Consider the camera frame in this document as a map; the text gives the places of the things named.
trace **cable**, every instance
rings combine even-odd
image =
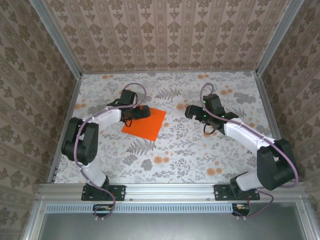
[[[248,204],[248,206],[250,208],[250,196],[249,196],[249,194],[248,194],[248,202],[246,204]]]
[[[269,197],[271,197],[271,200],[270,202],[268,202],[263,208],[261,208],[259,211],[255,212],[254,214],[251,214],[249,216],[243,216],[241,213],[233,210],[234,213],[238,214],[239,217],[243,217],[244,219],[246,218],[251,218],[251,217],[254,217],[254,216],[257,216],[258,214],[262,213],[266,208],[270,207],[270,205],[274,202],[275,200],[275,197],[272,196],[270,193],[267,193],[267,192],[264,192],[264,191],[261,191],[260,189],[257,189],[261,194],[263,195],[267,195]]]
[[[210,126],[210,125],[209,125],[209,124],[205,124],[205,125],[204,125],[204,128],[203,128],[203,133],[204,133],[204,134],[210,135],[210,134],[213,134],[213,133],[216,131],[215,129],[213,129],[211,132],[207,133],[207,132],[206,132],[206,127],[207,127],[207,126]]]
[[[110,110],[114,110],[114,109],[123,109],[123,108],[135,108],[139,105],[141,105],[147,98],[147,90],[146,88],[140,84],[140,83],[137,83],[137,82],[133,82],[133,83],[129,83],[127,84],[123,89],[126,89],[128,86],[130,85],[138,85],[140,87],[142,87],[143,91],[144,91],[144,98],[139,102],[139,103],[136,103],[136,104],[133,104],[133,105],[124,105],[124,106],[113,106],[113,107],[110,107],[110,108],[105,108],[101,111],[99,111],[98,113],[94,114],[93,116],[87,118],[83,123],[82,125],[80,126],[79,130],[78,130],[78,133],[75,137],[75,142],[74,142],[74,149],[73,149],[73,159],[74,159],[74,163],[80,168],[80,172],[81,174],[84,176],[84,178],[88,181],[89,184],[91,184],[93,187],[95,187],[96,189],[99,189],[103,192],[106,192],[107,194],[109,194],[111,197],[112,197],[112,201],[113,201],[113,205],[112,205],[112,209],[110,210],[110,212],[104,217],[104,218],[108,218],[111,213],[114,211],[115,207],[116,207],[116,199],[115,199],[115,196],[109,192],[107,189],[104,189],[102,187],[99,187],[98,185],[95,185],[88,177],[87,175],[84,173],[84,171],[82,170],[82,165],[79,163],[78,161],[78,158],[77,158],[77,150],[78,150],[78,143],[79,143],[79,138],[81,136],[81,132],[82,130],[84,129],[85,125],[91,121],[92,119],[95,119],[95,118],[98,118],[101,114],[104,114]]]
[[[130,128],[131,125],[132,125],[132,119],[130,120],[130,124],[128,125],[127,122],[129,122],[129,120],[125,121],[124,122],[124,125],[127,127],[127,128]]]
[[[137,104],[138,103],[138,94],[134,93],[134,95],[135,95],[135,104]]]
[[[216,119],[219,119],[221,121],[224,121],[224,122],[229,122],[229,123],[233,123],[233,124],[236,124],[236,125],[239,125],[241,126],[242,128],[246,129],[247,131],[249,131],[250,133],[252,133],[253,135],[257,136],[258,138],[260,138],[261,140],[265,141],[266,143],[268,143],[271,147],[273,147],[287,162],[288,164],[290,165],[290,167],[292,168],[293,170],[293,173],[294,173],[294,183],[292,185],[287,185],[287,186],[280,186],[280,188],[294,188],[298,185],[299,183],[299,176],[298,176],[298,172],[294,166],[294,164],[291,162],[291,160],[289,159],[289,157],[283,152],[281,151],[273,142],[271,142],[270,140],[268,140],[266,138],[266,136],[264,135],[261,135],[260,133],[258,132],[255,132],[254,130],[252,130],[250,127],[246,126],[245,124],[242,124],[237,122],[237,121],[233,121],[233,120],[229,120],[229,119],[225,119],[223,117],[219,117],[217,115],[214,115],[213,113],[211,113],[207,108],[206,108],[206,105],[203,101],[203,92],[204,92],[204,89],[206,86],[211,86],[211,94],[214,92],[214,85],[212,83],[206,83],[205,85],[203,85],[203,87],[201,88],[201,91],[200,91],[200,102],[201,102],[201,105],[202,105],[202,108],[212,117],[216,118]]]
[[[108,103],[107,106],[115,105],[119,100],[120,100],[120,98],[117,98],[117,99],[114,100],[113,102]]]
[[[95,220],[98,220],[98,218],[100,218],[99,216],[97,216],[97,210],[98,209],[103,209],[103,208],[109,208],[109,206],[104,206],[104,205],[100,205],[100,206],[96,206],[93,212],[93,215],[95,216]],[[104,220],[105,218],[107,218],[107,214],[105,216],[101,217],[101,220]]]

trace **aluminum frame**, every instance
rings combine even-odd
[[[75,79],[77,81],[80,80],[81,68],[75,60],[71,50],[69,49],[68,44],[65,42],[64,37],[62,36],[61,32],[56,26],[55,21],[51,17],[50,11],[47,9],[45,3],[42,0],[30,0],[30,2],[37,14],[39,15],[50,36],[52,37],[52,40],[54,41],[55,45],[59,49],[59,52],[63,56],[66,64],[68,64]]]
[[[277,124],[274,112],[271,107],[271,103],[270,103],[262,76],[255,73],[254,79],[255,79],[255,83],[258,88],[259,94],[260,94],[260,98],[261,98],[261,102],[262,102],[262,105],[264,108],[266,119],[267,119],[269,126],[270,126],[270,131],[271,131],[272,137],[276,140],[279,140],[279,139],[281,139],[281,134],[280,134],[280,131],[278,128],[278,124]]]
[[[167,70],[130,70],[130,71],[84,71],[84,75],[94,74],[165,74],[165,73],[225,73],[254,72],[255,69],[167,69]]]
[[[215,201],[214,185],[221,183],[163,183],[125,184],[126,196],[122,205],[132,204],[217,204],[245,203],[246,201]],[[84,184],[41,184],[23,240],[37,240],[43,225],[48,204],[83,204],[81,195]],[[308,203],[302,183],[296,188],[276,188],[268,191],[276,203],[296,203],[303,230],[308,240],[319,240],[319,229]],[[268,203],[269,196],[261,195],[257,203]],[[110,201],[86,201],[93,204],[110,204]]]
[[[266,70],[271,58],[275,54],[279,44],[284,38],[288,28],[290,27],[292,21],[294,20],[303,3],[304,0],[293,0],[289,2],[281,20],[279,21],[278,26],[276,27],[266,49],[262,54],[258,65],[256,66],[257,73],[259,75],[262,75]]]
[[[68,111],[66,112],[65,120],[64,120],[63,127],[61,130],[60,138],[59,138],[58,144],[56,146],[56,150],[55,150],[55,154],[53,157],[53,161],[52,161],[51,169],[50,169],[49,176],[47,179],[47,183],[52,183],[55,181],[55,176],[57,174],[58,167],[59,167],[61,157],[62,157],[61,146],[64,141],[64,136],[67,131],[69,120],[71,119],[71,117],[74,113],[74,110],[75,110],[78,94],[80,91],[81,82],[82,82],[82,78],[79,79],[78,81],[76,81],[76,83],[75,83],[74,90],[73,90],[72,97],[71,97],[70,104],[69,104],[69,108],[68,108]]]

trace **patterned floor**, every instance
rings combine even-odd
[[[120,96],[128,83],[141,83],[149,107],[166,111],[155,142],[121,132],[112,125],[99,136],[96,156],[111,183],[216,183],[256,167],[256,158],[240,142],[184,116],[186,106],[200,105],[200,89],[213,83],[228,112],[271,136],[252,72],[131,73],[84,75],[73,116],[86,118]],[[143,91],[131,88],[141,98]],[[84,183],[74,162],[62,157],[56,183]]]

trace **orange square sheet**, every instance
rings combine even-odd
[[[130,127],[124,125],[122,132],[150,141],[156,141],[162,126],[166,111],[150,107],[150,116],[138,120],[132,120]]]

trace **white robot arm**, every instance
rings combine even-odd
[[[132,120],[150,116],[150,109],[147,105],[130,107],[136,97],[137,94],[135,92],[123,89],[119,99],[108,104],[105,110],[101,111],[101,114],[96,114],[96,117],[92,117],[84,125],[77,146],[77,134],[82,124],[84,124],[84,120],[76,117],[70,119],[62,142],[61,152],[69,160],[74,161],[76,148],[76,163],[80,166],[80,170],[88,180],[88,184],[98,187],[104,187],[109,184],[108,177],[102,172],[98,162],[94,160],[98,152],[99,132],[118,122],[127,124]]]
[[[185,116],[190,119],[195,116],[196,120],[205,124],[204,133],[206,133],[206,126],[212,126],[214,131],[217,130],[237,140],[257,157],[256,170],[245,172],[231,179],[230,189],[235,197],[245,195],[246,191],[252,189],[266,188],[271,191],[295,178],[292,166],[274,149],[275,146],[288,157],[298,172],[291,146],[285,139],[275,140],[267,136],[261,139],[261,134],[246,125],[236,114],[226,113],[216,94],[203,96],[203,103],[205,108],[216,117],[195,105],[186,108]]]

